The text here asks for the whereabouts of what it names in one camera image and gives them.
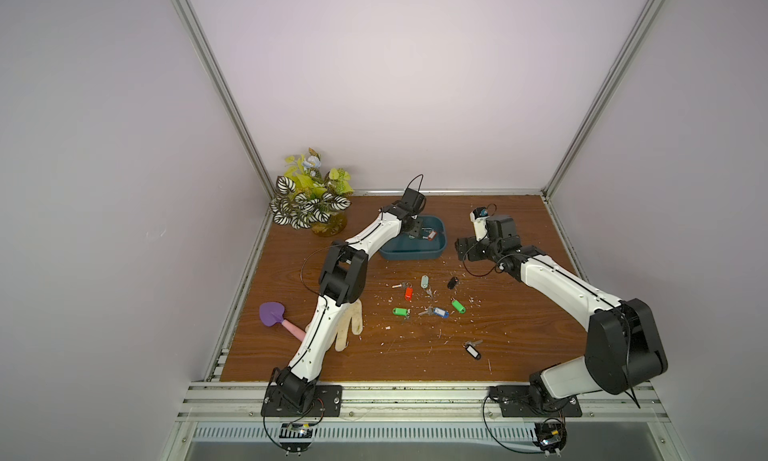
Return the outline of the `teal plastic storage box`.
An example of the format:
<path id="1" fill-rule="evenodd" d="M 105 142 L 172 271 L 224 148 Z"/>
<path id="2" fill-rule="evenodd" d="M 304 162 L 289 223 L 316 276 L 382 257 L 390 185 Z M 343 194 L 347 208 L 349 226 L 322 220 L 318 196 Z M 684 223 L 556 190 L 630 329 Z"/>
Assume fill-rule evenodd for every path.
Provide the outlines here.
<path id="1" fill-rule="evenodd" d="M 389 261 L 421 261 L 439 258 L 447 247 L 447 235 L 444 222 L 437 216 L 420 216 L 423 221 L 418 236 L 400 234 L 388 241 L 378 253 Z M 437 236 L 433 240 L 426 240 L 424 236 L 435 230 Z"/>

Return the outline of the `blue tag key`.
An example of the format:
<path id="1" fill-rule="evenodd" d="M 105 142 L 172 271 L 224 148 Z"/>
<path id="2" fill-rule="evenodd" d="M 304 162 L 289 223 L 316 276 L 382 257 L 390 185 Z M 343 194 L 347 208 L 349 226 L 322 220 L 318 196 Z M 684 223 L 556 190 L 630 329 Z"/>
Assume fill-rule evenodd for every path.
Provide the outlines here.
<path id="1" fill-rule="evenodd" d="M 448 318 L 450 312 L 438 307 L 428 307 L 418 314 L 419 317 L 436 316 L 442 319 Z"/>

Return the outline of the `red tag key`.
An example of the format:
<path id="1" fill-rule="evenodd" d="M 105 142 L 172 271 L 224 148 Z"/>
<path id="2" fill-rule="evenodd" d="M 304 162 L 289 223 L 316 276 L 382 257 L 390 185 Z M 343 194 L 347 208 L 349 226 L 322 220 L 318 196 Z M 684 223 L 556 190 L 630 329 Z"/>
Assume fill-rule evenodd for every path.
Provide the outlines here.
<path id="1" fill-rule="evenodd" d="M 411 301 L 413 299 L 414 290 L 411 282 L 405 281 L 405 282 L 396 283 L 392 286 L 392 288 L 396 290 L 400 290 L 402 297 L 406 301 Z"/>

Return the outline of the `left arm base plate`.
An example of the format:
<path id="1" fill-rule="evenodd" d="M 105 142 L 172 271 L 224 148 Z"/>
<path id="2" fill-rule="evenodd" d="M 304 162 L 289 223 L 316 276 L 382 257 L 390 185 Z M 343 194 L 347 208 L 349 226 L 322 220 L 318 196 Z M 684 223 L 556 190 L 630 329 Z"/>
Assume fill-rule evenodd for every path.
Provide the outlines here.
<path id="1" fill-rule="evenodd" d="M 267 388 L 260 414 L 262 417 L 339 417 L 343 400 L 341 385 L 310 386 L 301 394 L 284 386 Z"/>

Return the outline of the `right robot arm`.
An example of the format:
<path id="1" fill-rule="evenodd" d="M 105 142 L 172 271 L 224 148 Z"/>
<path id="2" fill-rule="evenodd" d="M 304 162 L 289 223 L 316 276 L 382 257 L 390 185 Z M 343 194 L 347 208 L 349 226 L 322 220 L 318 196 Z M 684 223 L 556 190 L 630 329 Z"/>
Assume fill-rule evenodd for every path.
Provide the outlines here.
<path id="1" fill-rule="evenodd" d="M 568 313 L 587 333 L 585 353 L 530 376 L 529 398 L 539 406 L 603 391 L 632 394 L 635 386 L 668 370 L 651 307 L 607 293 L 560 266 L 534 245 L 523 245 L 513 218 L 470 213 L 474 235 L 459 238 L 461 261 L 491 261 Z"/>

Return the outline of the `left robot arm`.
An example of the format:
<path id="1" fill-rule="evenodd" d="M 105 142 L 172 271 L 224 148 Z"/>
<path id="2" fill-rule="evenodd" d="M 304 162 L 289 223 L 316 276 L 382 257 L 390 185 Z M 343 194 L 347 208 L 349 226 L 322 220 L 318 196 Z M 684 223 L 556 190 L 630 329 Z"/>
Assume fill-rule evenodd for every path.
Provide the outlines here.
<path id="1" fill-rule="evenodd" d="M 317 305 L 299 349 L 273 380 L 282 399 L 301 412 L 315 399 L 322 363 L 343 316 L 364 290 L 370 258 L 390 240 L 418 224 L 426 197 L 412 188 L 382 207 L 375 220 L 357 235 L 334 241 L 319 276 Z"/>

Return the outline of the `black framed tag key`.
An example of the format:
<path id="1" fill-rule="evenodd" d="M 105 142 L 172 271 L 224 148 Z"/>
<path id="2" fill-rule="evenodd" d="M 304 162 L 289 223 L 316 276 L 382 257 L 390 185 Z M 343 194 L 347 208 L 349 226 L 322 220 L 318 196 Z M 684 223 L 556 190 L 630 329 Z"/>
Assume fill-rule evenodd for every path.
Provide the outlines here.
<path id="1" fill-rule="evenodd" d="M 482 353 L 479 351 L 478 346 L 482 343 L 482 340 L 467 341 L 464 343 L 464 349 L 474 360 L 480 360 Z"/>

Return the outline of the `mint tag key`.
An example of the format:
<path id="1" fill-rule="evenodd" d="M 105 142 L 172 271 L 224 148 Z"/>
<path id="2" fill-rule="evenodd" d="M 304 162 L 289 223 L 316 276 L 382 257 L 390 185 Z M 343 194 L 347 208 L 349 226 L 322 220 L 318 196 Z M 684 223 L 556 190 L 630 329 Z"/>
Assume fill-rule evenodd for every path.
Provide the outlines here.
<path id="1" fill-rule="evenodd" d="M 423 275 L 420 280 L 420 286 L 422 290 L 424 291 L 425 295 L 429 298 L 433 297 L 433 291 L 430 287 L 430 279 L 427 275 Z"/>

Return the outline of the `green tag key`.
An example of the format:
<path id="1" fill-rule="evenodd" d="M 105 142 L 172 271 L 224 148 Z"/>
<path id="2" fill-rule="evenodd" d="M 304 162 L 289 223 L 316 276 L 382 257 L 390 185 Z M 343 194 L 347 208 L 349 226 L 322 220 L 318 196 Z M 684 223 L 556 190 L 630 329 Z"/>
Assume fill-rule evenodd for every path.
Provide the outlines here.
<path id="1" fill-rule="evenodd" d="M 403 318 L 410 317 L 410 310 L 408 308 L 394 308 L 392 312 L 395 316 L 399 316 Z"/>
<path id="2" fill-rule="evenodd" d="M 466 312 L 466 307 L 460 301 L 458 301 L 456 299 L 452 300 L 451 305 L 460 314 L 464 314 Z"/>

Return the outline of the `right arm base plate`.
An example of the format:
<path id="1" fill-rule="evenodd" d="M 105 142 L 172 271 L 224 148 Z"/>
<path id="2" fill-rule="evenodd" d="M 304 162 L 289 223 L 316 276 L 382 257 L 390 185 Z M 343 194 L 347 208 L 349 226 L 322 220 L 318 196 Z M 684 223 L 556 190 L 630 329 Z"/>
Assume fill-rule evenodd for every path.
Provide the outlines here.
<path id="1" fill-rule="evenodd" d="M 501 414 L 505 418 L 579 418 L 583 416 L 575 396 L 554 399 L 531 385 L 491 386 L 488 395 L 490 400 L 500 407 Z"/>

